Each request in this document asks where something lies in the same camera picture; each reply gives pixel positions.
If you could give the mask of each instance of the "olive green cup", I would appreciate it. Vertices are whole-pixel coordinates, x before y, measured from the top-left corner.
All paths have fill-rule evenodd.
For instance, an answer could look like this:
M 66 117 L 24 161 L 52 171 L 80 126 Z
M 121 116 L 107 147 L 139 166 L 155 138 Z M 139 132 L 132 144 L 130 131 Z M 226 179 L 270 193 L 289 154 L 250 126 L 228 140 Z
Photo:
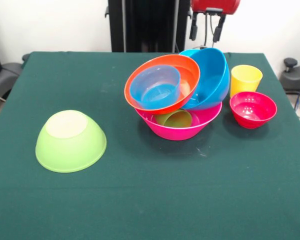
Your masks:
M 192 123 L 191 114 L 183 109 L 167 114 L 154 115 L 154 118 L 158 124 L 170 128 L 188 128 Z

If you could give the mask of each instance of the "translucent blue bowl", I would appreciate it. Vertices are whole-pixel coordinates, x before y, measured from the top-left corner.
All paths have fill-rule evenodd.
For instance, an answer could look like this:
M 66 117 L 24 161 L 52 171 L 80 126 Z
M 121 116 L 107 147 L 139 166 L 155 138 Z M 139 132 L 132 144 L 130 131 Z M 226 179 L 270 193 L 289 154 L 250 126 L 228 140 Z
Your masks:
M 132 81 L 130 94 L 144 109 L 161 109 L 174 104 L 180 95 L 180 73 L 169 65 L 140 72 Z

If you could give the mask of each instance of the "white wall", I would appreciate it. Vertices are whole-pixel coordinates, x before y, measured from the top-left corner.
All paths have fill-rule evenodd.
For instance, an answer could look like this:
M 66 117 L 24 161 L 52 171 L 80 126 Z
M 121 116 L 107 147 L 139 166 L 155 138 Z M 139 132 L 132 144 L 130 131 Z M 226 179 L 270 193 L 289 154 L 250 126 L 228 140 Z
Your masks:
M 0 60 L 20 62 L 32 51 L 110 52 L 107 0 L 0 0 Z M 204 42 L 204 15 L 198 17 L 196 41 Z M 213 26 L 218 24 L 213 18 Z M 208 31 L 208 46 L 212 35 Z M 265 53 L 276 74 L 285 57 L 300 63 L 300 0 L 241 0 L 237 12 L 227 16 L 216 48 L 224 52 Z
M 0 61 L 32 51 L 111 51 L 107 0 L 0 0 Z

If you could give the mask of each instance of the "plastic cup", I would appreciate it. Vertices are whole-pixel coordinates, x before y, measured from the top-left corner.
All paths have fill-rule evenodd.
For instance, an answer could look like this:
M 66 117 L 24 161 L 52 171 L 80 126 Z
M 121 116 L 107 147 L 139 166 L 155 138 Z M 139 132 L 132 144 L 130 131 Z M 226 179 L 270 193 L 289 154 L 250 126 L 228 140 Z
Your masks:
M 230 97 L 240 92 L 255 92 L 262 77 L 262 72 L 254 66 L 235 66 L 231 70 Z
M 167 114 L 154 115 L 154 118 L 158 124 L 171 128 L 187 128 L 192 123 L 191 114 L 183 109 Z

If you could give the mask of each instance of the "red bowl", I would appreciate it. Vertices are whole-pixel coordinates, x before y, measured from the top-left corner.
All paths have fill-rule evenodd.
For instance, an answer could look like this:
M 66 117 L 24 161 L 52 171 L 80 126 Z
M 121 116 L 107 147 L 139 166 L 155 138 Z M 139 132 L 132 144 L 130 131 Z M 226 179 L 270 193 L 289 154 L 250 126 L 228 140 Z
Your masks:
M 270 121 L 277 113 L 276 103 L 259 92 L 243 91 L 230 99 L 235 120 L 246 129 L 256 129 Z
M 130 86 L 135 77 L 143 70 L 156 66 L 156 65 L 169 65 L 175 67 L 180 73 L 180 95 L 178 100 L 167 107 L 159 109 L 144 109 L 142 108 L 131 96 Z M 198 64 L 190 57 L 169 54 L 153 58 L 141 66 L 139 66 L 128 78 L 124 87 L 125 100 L 137 110 L 148 112 L 150 114 L 168 114 L 185 105 L 191 96 L 194 94 L 200 78 L 200 69 Z

